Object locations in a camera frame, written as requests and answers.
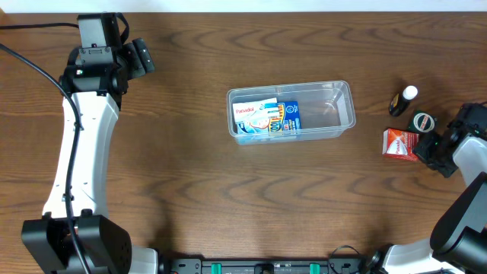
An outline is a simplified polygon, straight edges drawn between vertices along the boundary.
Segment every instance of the black bottle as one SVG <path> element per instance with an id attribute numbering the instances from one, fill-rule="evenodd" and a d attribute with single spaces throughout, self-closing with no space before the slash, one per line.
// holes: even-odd
<path id="1" fill-rule="evenodd" d="M 415 86 L 408 86 L 402 93 L 396 94 L 389 105 L 389 113 L 392 116 L 399 116 L 409 106 L 409 102 L 418 95 Z"/>

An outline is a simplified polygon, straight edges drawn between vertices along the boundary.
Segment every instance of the wooden table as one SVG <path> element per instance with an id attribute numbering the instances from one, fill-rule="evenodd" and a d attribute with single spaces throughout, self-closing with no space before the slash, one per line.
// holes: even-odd
<path id="1" fill-rule="evenodd" d="M 132 242 L 214 257 L 317 257 L 350 244 L 429 237 L 464 189 L 420 163 L 381 155 L 382 132 L 415 108 L 440 129 L 464 102 L 485 100 L 485 14 L 126 14 L 157 71 L 130 81 L 113 133 L 110 218 Z M 6 14 L 2 24 L 76 22 L 76 14 Z M 76 29 L 0 32 L 57 78 Z M 0 53 L 0 272 L 39 272 L 21 243 L 56 174 L 62 98 Z M 357 124 L 337 139 L 239 146 L 228 134 L 231 88 L 346 80 Z M 407 84 L 419 96 L 387 112 Z"/>

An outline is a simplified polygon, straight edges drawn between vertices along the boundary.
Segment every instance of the clear plastic container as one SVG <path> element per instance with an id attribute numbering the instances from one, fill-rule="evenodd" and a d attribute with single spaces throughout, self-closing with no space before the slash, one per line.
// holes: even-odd
<path id="1" fill-rule="evenodd" d="M 291 134 L 268 132 L 239 134 L 233 118 L 233 104 L 277 98 L 278 103 L 297 101 L 301 129 Z M 236 88 L 227 94 L 228 131 L 239 145 L 266 144 L 335 138 L 355 125 L 355 111 L 349 84 L 324 81 L 283 84 L 256 88 Z"/>

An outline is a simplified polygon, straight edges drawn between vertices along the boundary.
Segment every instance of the blue package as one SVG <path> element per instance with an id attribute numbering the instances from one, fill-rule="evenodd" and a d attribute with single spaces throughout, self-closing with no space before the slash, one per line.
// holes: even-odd
<path id="1" fill-rule="evenodd" d="M 268 132 L 269 135 L 262 135 L 262 138 L 267 138 L 272 135 L 295 134 L 296 129 L 301 129 L 298 102 L 267 103 L 261 108 L 275 111 L 269 111 L 269 117 L 237 123 L 238 133 Z"/>

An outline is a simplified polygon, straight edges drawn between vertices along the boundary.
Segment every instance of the black cable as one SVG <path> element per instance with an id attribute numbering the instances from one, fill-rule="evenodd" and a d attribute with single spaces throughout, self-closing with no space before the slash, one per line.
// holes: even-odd
<path id="1" fill-rule="evenodd" d="M 361 255 L 361 254 L 360 254 L 360 252 L 358 252 L 358 251 L 357 251 L 355 248 L 353 248 L 352 246 L 349 246 L 349 245 L 347 245 L 347 244 L 346 244 L 346 245 L 342 245 L 342 246 L 340 246 L 340 247 L 337 247 L 337 248 L 336 248 L 336 249 L 335 249 L 335 250 L 334 250 L 334 251 L 333 251 L 333 252 L 332 252 L 332 253 L 329 255 L 328 260 L 330 261 L 330 260 L 332 259 L 333 255 L 335 255 L 336 251 L 339 251 L 339 250 L 342 250 L 342 249 L 345 249 L 345 248 L 349 248 L 349 249 L 351 249 L 351 250 L 355 251 L 355 252 L 356 252 L 356 253 L 357 253 L 359 256 Z M 330 269 L 332 269 L 332 271 L 333 271 L 335 274 L 340 274 L 340 273 L 338 273 L 338 272 L 335 270 L 335 266 L 334 266 L 334 264 L 333 264 L 333 263 L 331 263 L 331 262 L 330 262 L 330 263 L 329 263 L 329 267 L 330 267 Z"/>
<path id="2" fill-rule="evenodd" d="M 68 162 L 68 171 L 66 174 L 66 188 L 65 188 L 65 204 L 66 204 L 66 215 L 67 215 L 67 222 L 69 227 L 69 233 L 71 233 L 71 238 L 73 241 L 73 245 L 75 246 L 76 253 L 78 254 L 79 260 L 81 261 L 81 265 L 83 266 L 84 271 L 87 274 L 91 274 L 90 267 L 86 262 L 86 258 L 84 257 L 84 251 L 82 246 L 79 244 L 78 235 L 75 231 L 75 224 L 73 221 L 73 214 L 72 214 L 72 203 L 71 203 L 71 181 L 72 181 L 72 174 L 73 174 L 73 167 L 75 165 L 75 157 L 76 157 L 76 149 L 78 148 L 78 141 L 79 141 L 79 132 L 82 129 L 81 126 L 81 117 L 78 112 L 78 108 L 75 105 L 75 102 L 71 99 L 69 95 L 62 89 L 61 85 L 47 72 L 42 70 L 40 67 L 32 63 L 31 61 L 27 60 L 25 57 L 21 56 L 20 54 L 16 53 L 15 51 L 9 49 L 8 47 L 4 46 L 0 43 L 0 49 L 3 49 L 8 54 L 12 55 L 13 57 L 21 60 L 22 62 L 28 64 L 32 69 L 37 70 L 40 74 L 46 77 L 49 81 L 51 81 L 60 91 L 61 94 L 66 98 L 69 105 L 73 109 L 73 113 L 75 114 L 75 137 L 73 138 L 73 145 L 71 148 L 71 155 L 69 155 L 69 162 Z"/>
<path id="3" fill-rule="evenodd" d="M 0 26 L 0 30 L 20 30 L 26 28 L 40 28 L 40 27 L 76 27 L 79 28 L 77 24 L 71 23 L 49 23 L 49 24 L 28 24 L 28 25 L 6 25 Z"/>

